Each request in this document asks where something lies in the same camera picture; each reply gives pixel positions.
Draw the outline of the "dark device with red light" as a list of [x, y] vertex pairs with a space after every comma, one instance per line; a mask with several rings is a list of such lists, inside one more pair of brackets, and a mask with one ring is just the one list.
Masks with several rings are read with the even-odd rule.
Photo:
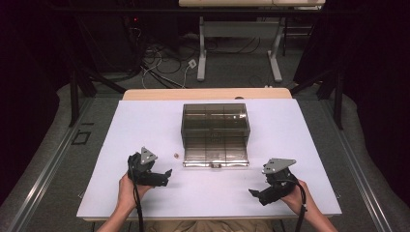
[[138, 16], [127, 15], [123, 17], [124, 24], [129, 31], [140, 32], [141, 23]]

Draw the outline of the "smoky transparent drawer box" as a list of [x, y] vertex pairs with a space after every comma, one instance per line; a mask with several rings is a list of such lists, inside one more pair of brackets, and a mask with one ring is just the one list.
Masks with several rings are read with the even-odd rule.
[[244, 103], [186, 103], [181, 135], [188, 148], [246, 148], [250, 125]]

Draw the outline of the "person's right hand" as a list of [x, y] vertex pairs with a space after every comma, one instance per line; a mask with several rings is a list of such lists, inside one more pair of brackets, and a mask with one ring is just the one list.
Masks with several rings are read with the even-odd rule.
[[306, 202], [302, 200], [302, 191], [299, 187], [295, 187], [291, 193], [281, 198], [281, 200], [296, 214], [299, 215], [302, 206], [306, 204], [306, 215], [313, 208], [313, 201], [306, 182], [299, 180], [299, 185], [303, 188], [306, 195]]

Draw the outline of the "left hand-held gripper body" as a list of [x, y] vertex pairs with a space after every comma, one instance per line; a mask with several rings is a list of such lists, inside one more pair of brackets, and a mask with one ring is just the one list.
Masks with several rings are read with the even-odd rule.
[[168, 179], [152, 171], [158, 157], [145, 147], [128, 158], [128, 177], [135, 185], [166, 187]]

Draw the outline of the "white desk frame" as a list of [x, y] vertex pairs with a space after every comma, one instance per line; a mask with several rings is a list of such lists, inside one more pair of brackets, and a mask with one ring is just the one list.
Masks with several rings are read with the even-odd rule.
[[[302, 8], [319, 10], [326, 0], [179, 0], [179, 6], [193, 10], [287, 10], [288, 8]], [[272, 39], [273, 44], [267, 52], [273, 78], [275, 82], [282, 82], [278, 67], [278, 46], [285, 27], [284, 16], [267, 16], [265, 21], [245, 19], [236, 21], [234, 19], [217, 19], [216, 21], [199, 18], [199, 58], [197, 69], [197, 80], [205, 80], [207, 50], [205, 39], [211, 37], [223, 38], [264, 38]]]

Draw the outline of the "person's left hand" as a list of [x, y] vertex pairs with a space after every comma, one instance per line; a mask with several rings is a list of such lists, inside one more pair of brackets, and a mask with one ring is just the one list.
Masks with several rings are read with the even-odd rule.
[[119, 181], [117, 208], [122, 212], [130, 213], [137, 205], [134, 200], [134, 191], [137, 190], [139, 198], [150, 190], [150, 186], [134, 186], [132, 180], [125, 174]]

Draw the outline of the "black curtain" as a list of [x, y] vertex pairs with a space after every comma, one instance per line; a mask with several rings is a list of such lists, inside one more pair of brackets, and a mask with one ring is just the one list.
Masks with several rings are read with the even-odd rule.
[[0, 0], [0, 205], [37, 152], [68, 82], [37, 0]]
[[344, 94], [357, 105], [368, 154], [410, 207], [410, 0], [328, 0], [349, 56]]

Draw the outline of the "black metal stand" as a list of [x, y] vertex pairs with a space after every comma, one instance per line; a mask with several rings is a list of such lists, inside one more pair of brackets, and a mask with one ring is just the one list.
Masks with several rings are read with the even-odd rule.
[[331, 95], [334, 95], [334, 109], [333, 119], [337, 127], [342, 130], [341, 123], [341, 109], [342, 109], [342, 95], [343, 95], [343, 73], [338, 69], [327, 69], [324, 72], [309, 78], [308, 80], [297, 84], [290, 89], [290, 94], [295, 95], [313, 85], [316, 82], [320, 82], [320, 87], [316, 92], [316, 96], [319, 100], [328, 100]]
[[70, 76], [70, 93], [71, 93], [71, 121], [70, 126], [72, 127], [79, 119], [79, 94], [78, 90], [87, 98], [94, 98], [97, 94], [97, 89], [93, 84], [96, 80], [103, 85], [109, 87], [110, 89], [124, 94], [126, 89], [120, 85], [106, 79], [101, 74], [92, 71], [90, 68], [85, 67], [82, 64], [73, 65], [73, 72]]

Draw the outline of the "aluminium floor rail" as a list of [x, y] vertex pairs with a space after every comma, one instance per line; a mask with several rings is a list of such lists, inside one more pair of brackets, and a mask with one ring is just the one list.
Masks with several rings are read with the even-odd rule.
[[334, 122], [333, 118], [333, 108], [331, 104], [327, 101], [320, 102], [323, 108], [326, 118], [331, 123], [333, 130], [335, 131], [339, 142], [343, 148], [344, 156], [347, 162], [347, 166], [350, 173], [355, 180], [356, 186], [359, 190], [361, 197], [364, 200], [366, 208], [370, 214], [370, 217], [378, 232], [392, 232], [392, 227], [389, 224], [381, 205], [371, 188], [364, 170], [361, 168], [356, 155], [348, 142], [348, 139], [343, 130], [341, 130], [338, 125]]
[[69, 103], [60, 102], [54, 121], [39, 149], [0, 207], [0, 232], [24, 230], [71, 146], [80, 120], [93, 101], [93, 98], [85, 98], [81, 102], [79, 116], [72, 126]]

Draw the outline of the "person's khaki trousers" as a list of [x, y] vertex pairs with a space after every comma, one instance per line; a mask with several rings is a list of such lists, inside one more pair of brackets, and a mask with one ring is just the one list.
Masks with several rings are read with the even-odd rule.
[[146, 232], [275, 232], [266, 219], [150, 221]]

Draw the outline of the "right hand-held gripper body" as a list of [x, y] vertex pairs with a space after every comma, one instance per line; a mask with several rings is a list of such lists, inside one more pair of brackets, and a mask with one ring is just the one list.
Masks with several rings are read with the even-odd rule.
[[258, 193], [259, 202], [263, 206], [276, 202], [293, 191], [297, 179], [289, 167], [295, 163], [294, 159], [269, 159], [263, 165], [262, 173], [269, 184]]

